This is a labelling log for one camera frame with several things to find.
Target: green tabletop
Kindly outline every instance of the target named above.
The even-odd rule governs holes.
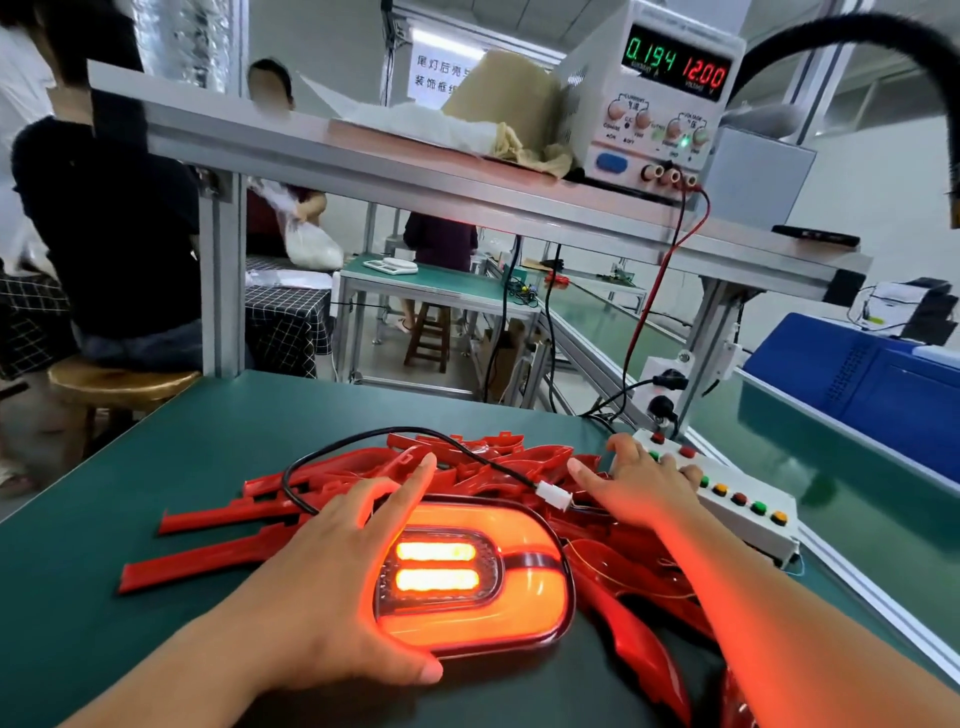
[[[554,291],[550,308],[623,361],[636,317],[575,285]],[[646,328],[630,374],[680,348]],[[806,525],[960,651],[960,497],[740,376],[699,402],[690,422],[738,468],[793,494]]]
[[[391,276],[364,265],[368,260],[378,260],[382,257],[382,255],[358,255],[344,267],[341,275],[346,275],[348,278],[377,279],[389,285],[427,288],[492,303],[503,302],[503,286],[498,280],[486,276],[475,276],[473,273],[451,271],[422,263],[417,264],[418,271],[413,275]],[[508,304],[511,307],[519,306],[515,301],[508,301]]]
[[[0,524],[0,723],[46,728],[62,720],[242,580],[243,571],[229,571],[116,596],[127,562],[257,528],[158,538],[164,510],[224,505],[243,480],[277,472],[323,443],[403,424],[468,437],[511,430],[531,446],[563,443],[593,452],[605,437],[576,418],[371,387],[258,372],[204,379]],[[804,583],[917,659],[810,558]],[[691,698],[709,710],[719,655],[649,619]],[[375,726],[660,725],[597,629],[579,615],[558,647],[535,661],[463,662],[449,675],[427,691],[360,686],[273,696],[255,705],[244,724],[312,725],[322,716],[326,724]]]

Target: illuminated tail light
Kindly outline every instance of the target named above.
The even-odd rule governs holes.
[[[539,516],[461,497],[417,507],[375,599],[382,629],[442,657],[552,643],[574,606],[560,543]]]

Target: black duct arm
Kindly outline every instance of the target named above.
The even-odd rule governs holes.
[[[748,51],[731,98],[777,61],[843,43],[870,43],[900,51],[936,83],[947,110],[950,226],[960,229],[960,53],[948,37],[916,21],[883,12],[821,18],[770,36]]]

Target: fluorescent light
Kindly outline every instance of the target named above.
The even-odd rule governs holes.
[[[450,53],[455,53],[458,56],[463,56],[464,58],[474,59],[475,61],[482,59],[484,53],[486,53],[486,51],[481,48],[475,48],[472,45],[464,45],[463,43],[457,42],[456,40],[451,40],[448,37],[436,36],[433,33],[427,33],[420,28],[413,29],[413,37],[416,43],[432,45],[434,48],[440,48],[442,50],[449,51]]]

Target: glowing light bar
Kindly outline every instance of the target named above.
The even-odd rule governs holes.
[[[476,555],[472,544],[407,541],[396,545],[400,561],[473,561]]]
[[[402,592],[468,592],[480,585],[473,569],[401,569],[396,587]]]
[[[486,51],[481,48],[465,45],[464,43],[458,42],[451,38],[438,36],[436,34],[421,30],[417,27],[414,27],[412,32],[414,41],[417,43],[432,45],[434,48],[440,48],[441,50],[449,51],[450,53],[455,53],[458,56],[463,56],[467,59],[473,59],[474,61],[479,61],[486,53]]]

